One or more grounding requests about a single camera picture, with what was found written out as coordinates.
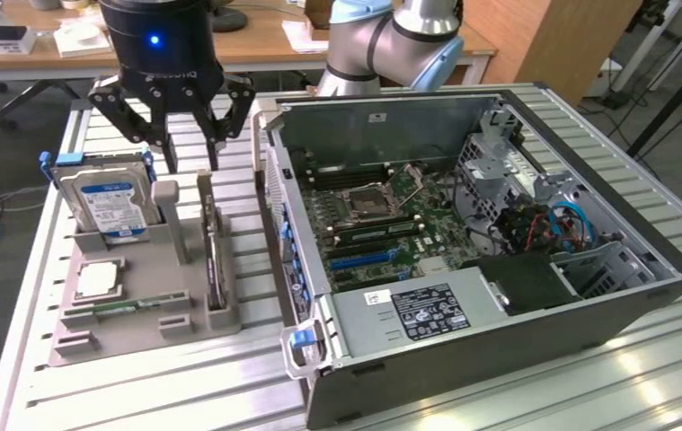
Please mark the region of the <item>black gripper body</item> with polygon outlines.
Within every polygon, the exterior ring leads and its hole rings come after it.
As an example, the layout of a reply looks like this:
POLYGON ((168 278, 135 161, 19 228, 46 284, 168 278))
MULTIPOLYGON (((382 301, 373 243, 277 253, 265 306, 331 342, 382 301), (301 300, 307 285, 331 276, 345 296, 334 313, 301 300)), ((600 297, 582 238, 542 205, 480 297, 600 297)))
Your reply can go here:
POLYGON ((207 1, 102 1, 124 90, 148 107, 207 106, 225 83, 207 1))

